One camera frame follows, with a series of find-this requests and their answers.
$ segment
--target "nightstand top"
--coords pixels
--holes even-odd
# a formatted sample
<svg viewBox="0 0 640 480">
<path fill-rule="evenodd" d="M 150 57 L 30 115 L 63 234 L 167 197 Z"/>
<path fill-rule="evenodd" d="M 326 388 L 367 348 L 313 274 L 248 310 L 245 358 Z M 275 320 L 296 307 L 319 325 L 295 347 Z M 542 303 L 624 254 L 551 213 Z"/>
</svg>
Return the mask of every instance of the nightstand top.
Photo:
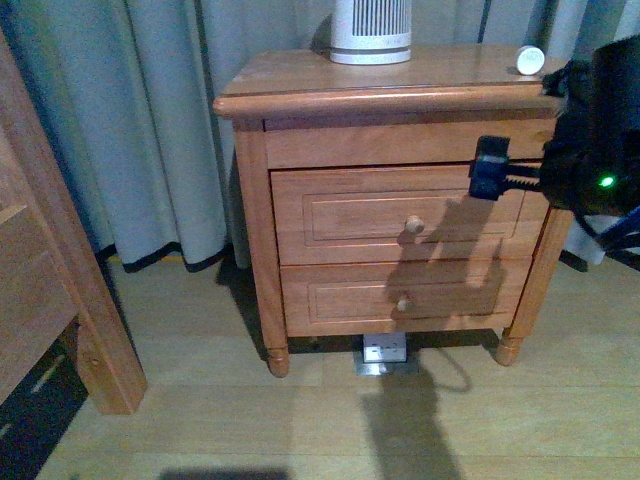
<svg viewBox="0 0 640 480">
<path fill-rule="evenodd" d="M 513 108 L 519 97 L 527 103 L 532 96 L 539 96 L 541 84 L 540 74 L 518 74 L 516 51 L 516 47 L 505 45 L 413 47 L 409 62 L 375 66 L 341 65 L 309 50 L 265 52 L 253 58 L 227 86 L 216 100 L 215 110 L 227 117 L 279 116 L 296 111 L 325 114 L 341 107 L 368 111 L 372 101 L 382 107 L 397 103 L 398 95 L 405 106 L 407 101 L 417 101 L 414 106 L 418 110 L 433 110 L 441 108 L 432 102 L 421 106 L 425 100 L 421 97 L 455 94 L 461 100 L 460 94 L 472 93 L 470 90 L 476 106 L 478 95 L 489 101 L 498 94 L 507 100 L 506 107 Z M 547 61 L 542 73 L 560 67 L 562 62 Z"/>
</svg>

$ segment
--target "wooden nightstand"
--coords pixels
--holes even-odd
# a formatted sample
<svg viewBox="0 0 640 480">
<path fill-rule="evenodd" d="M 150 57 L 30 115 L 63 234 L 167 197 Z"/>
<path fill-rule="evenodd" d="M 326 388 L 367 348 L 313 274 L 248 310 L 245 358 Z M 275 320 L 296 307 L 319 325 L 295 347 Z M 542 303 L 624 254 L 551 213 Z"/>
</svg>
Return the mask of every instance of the wooden nightstand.
<svg viewBox="0 0 640 480">
<path fill-rule="evenodd" d="M 539 161 L 555 102 L 516 49 L 414 49 L 388 66 L 254 58 L 215 102 L 233 120 L 269 367 L 288 337 L 504 328 L 529 335 L 571 215 L 540 194 L 467 194 L 481 135 Z M 547 67 L 553 71 L 561 65 Z"/>
</svg>

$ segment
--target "green light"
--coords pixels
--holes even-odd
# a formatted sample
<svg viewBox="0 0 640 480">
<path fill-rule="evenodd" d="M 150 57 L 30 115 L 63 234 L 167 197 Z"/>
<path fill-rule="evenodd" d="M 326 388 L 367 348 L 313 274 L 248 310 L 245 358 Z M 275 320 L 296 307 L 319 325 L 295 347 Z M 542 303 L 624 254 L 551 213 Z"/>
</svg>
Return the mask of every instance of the green light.
<svg viewBox="0 0 640 480">
<path fill-rule="evenodd" d="M 602 180 L 600 180 L 600 183 L 598 185 L 600 185 L 602 188 L 609 188 L 613 186 L 614 183 L 616 183 L 615 177 L 604 177 L 602 178 Z"/>
</svg>

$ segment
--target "nightstand leg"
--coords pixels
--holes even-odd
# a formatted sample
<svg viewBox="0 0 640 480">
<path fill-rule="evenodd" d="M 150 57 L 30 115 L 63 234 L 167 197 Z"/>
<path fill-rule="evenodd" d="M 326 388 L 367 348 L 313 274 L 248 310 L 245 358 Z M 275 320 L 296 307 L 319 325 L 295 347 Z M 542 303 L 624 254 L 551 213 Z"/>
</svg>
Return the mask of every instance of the nightstand leg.
<svg viewBox="0 0 640 480">
<path fill-rule="evenodd" d="M 496 362 L 503 367 L 513 365 L 518 358 L 523 341 L 524 338 L 510 338 L 508 331 L 505 330 L 496 350 Z"/>
<path fill-rule="evenodd" d="M 264 130 L 260 120 L 237 121 L 234 128 L 262 338 L 269 370 L 282 378 L 289 372 L 289 350 Z"/>
<path fill-rule="evenodd" d="M 274 377 L 283 378 L 289 373 L 289 349 L 269 348 L 269 371 Z"/>
</svg>

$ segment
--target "black device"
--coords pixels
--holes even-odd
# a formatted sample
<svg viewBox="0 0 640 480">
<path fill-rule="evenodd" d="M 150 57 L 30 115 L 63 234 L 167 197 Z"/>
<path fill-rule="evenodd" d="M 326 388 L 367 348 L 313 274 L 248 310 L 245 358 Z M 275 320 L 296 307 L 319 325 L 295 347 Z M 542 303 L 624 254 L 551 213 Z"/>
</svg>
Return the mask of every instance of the black device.
<svg viewBox="0 0 640 480">
<path fill-rule="evenodd" d="M 567 98 L 540 168 L 509 163 L 506 137 L 481 137 L 469 194 L 498 200 L 509 189 L 541 192 L 571 210 L 605 251 L 640 246 L 640 35 L 571 61 L 545 77 L 548 95 Z M 622 217 L 597 233 L 585 215 Z"/>
</svg>

